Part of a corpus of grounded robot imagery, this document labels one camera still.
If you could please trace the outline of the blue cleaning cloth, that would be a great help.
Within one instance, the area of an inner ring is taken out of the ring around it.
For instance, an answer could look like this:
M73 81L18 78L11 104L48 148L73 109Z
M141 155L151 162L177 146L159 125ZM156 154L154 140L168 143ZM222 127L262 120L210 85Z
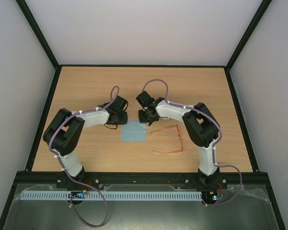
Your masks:
M128 120L121 126L121 142L146 142L146 124L139 120Z

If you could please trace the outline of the red thin frame sunglasses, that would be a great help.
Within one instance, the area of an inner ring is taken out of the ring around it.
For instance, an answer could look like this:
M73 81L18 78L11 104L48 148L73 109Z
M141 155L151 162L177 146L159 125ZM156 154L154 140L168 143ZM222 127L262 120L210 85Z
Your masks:
M182 137L178 125L170 125L151 131L149 134L153 140L156 140L153 152L166 155L183 152Z

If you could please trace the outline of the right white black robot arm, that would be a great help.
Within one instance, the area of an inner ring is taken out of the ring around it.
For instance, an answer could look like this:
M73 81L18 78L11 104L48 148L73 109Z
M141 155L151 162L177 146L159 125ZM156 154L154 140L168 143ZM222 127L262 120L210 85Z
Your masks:
M222 137L220 125L210 113L204 103L197 105L183 105L167 101L159 97L154 99L146 91L136 97L142 107L138 111L141 123L151 125L162 118L181 121L188 132L191 141L198 147L199 182L209 188L216 183L219 168L216 163L216 144Z

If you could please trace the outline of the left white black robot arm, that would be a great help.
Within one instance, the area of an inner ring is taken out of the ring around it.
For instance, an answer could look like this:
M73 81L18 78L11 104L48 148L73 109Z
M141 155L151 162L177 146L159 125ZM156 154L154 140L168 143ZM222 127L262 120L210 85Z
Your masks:
M128 101L115 96L91 110L69 111L60 109L43 134L43 141L58 159L62 173L58 186L67 189L91 188L93 185L85 179L85 170L76 154L76 146L82 131L96 125L125 125L128 121L126 109Z

